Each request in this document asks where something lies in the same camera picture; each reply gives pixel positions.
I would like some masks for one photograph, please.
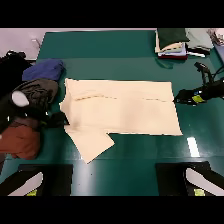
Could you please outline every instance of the white fabric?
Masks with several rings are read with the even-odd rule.
[[[114,144],[108,133],[182,135],[170,82],[66,79],[65,85],[65,131],[86,163]]]

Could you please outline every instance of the teal tabletop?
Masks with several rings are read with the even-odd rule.
[[[38,61],[60,58],[66,68],[49,114],[59,111],[65,78],[170,81],[177,95],[181,89],[202,85],[195,62],[207,65],[211,72],[222,65],[214,49],[206,58],[190,56],[177,61],[158,59],[154,48],[155,31],[46,33]],[[212,99],[196,107],[177,104],[176,109],[183,136],[110,134],[115,145],[89,164],[63,128],[44,130],[37,159],[7,156],[0,182],[19,164],[30,163],[73,164],[71,195],[158,195],[155,163],[159,162],[209,161],[211,168],[224,176],[224,101]],[[196,142],[196,153],[189,139]]]

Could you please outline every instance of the table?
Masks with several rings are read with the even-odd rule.
[[[59,111],[65,95],[64,79],[171,81],[173,93],[202,85],[195,62],[215,72],[222,62],[215,50],[207,58],[190,56],[185,62],[158,60],[154,53],[154,31],[94,31],[46,33],[38,61],[60,58],[66,71],[49,113]],[[197,107],[176,105],[183,136],[111,134],[115,145],[91,163],[85,164],[63,128],[43,132],[36,160],[5,161],[0,182],[14,173],[19,164],[73,164],[71,195],[158,195],[157,162],[209,161],[224,176],[224,102],[212,99]],[[199,158],[187,138],[197,142]]]

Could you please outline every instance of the white wall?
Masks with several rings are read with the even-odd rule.
[[[78,30],[155,30],[156,28],[0,28],[0,57],[8,50],[24,51],[27,59],[36,59],[39,48],[33,45],[31,39],[40,43],[46,32],[78,31]]]

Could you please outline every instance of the clothing pile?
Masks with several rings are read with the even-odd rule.
[[[224,46],[224,28],[210,28],[208,34],[214,43]]]
[[[186,34],[190,40],[187,43],[189,54],[200,57],[210,55],[210,50],[214,46],[205,28],[186,28]]]
[[[155,52],[161,59],[186,60],[185,43],[188,41],[185,28],[157,28]]]
[[[20,63],[14,63],[13,77],[17,77],[19,85],[15,87],[10,82],[4,83],[8,86],[7,94],[0,95],[0,153],[10,153],[13,158],[34,159],[40,149],[41,116],[46,114],[57,94],[56,81],[64,67],[58,59],[46,59],[33,66],[23,66],[22,72],[21,67]],[[27,108],[13,104],[14,91],[25,94],[29,101]]]

